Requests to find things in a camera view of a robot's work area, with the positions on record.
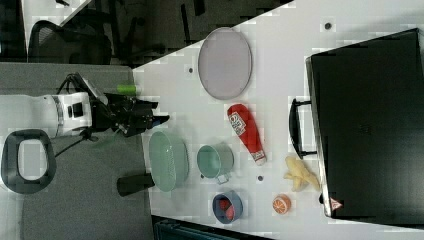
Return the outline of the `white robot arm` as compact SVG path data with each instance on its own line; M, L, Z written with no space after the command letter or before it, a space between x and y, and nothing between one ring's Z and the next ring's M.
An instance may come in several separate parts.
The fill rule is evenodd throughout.
M169 120L153 114L157 106L119 94L3 95L1 183L18 194L42 191L56 174L53 139L78 136L94 141L97 132L106 130L138 135Z

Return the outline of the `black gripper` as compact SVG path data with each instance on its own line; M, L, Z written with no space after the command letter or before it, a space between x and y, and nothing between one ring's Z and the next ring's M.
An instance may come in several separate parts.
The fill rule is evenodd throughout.
M94 97L90 98L92 128L95 132L121 129L125 137L131 137L170 119L169 115L153 115L153 110L158 107L157 102L120 94L106 93L105 96L108 104L104 104Z

